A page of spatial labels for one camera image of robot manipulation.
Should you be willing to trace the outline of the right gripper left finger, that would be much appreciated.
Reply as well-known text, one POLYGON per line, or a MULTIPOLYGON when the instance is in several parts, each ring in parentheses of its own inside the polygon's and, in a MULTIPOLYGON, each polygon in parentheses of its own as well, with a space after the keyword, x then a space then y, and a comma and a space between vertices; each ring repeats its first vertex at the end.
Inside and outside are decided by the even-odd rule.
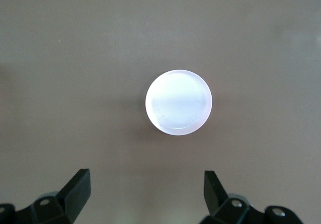
POLYGON ((74 223, 90 197, 90 170, 80 169, 58 192, 42 195, 16 210, 1 204, 1 223, 74 223))

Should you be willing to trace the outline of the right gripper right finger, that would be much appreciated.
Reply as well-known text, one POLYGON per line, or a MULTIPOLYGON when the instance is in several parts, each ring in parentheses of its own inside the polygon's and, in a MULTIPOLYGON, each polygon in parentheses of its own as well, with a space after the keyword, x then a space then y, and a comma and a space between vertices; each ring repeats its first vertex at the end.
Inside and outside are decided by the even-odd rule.
POLYGON ((290 209, 271 205, 256 210, 238 194, 228 194, 214 171, 204 173, 204 200, 209 211, 202 223, 302 223, 290 209))

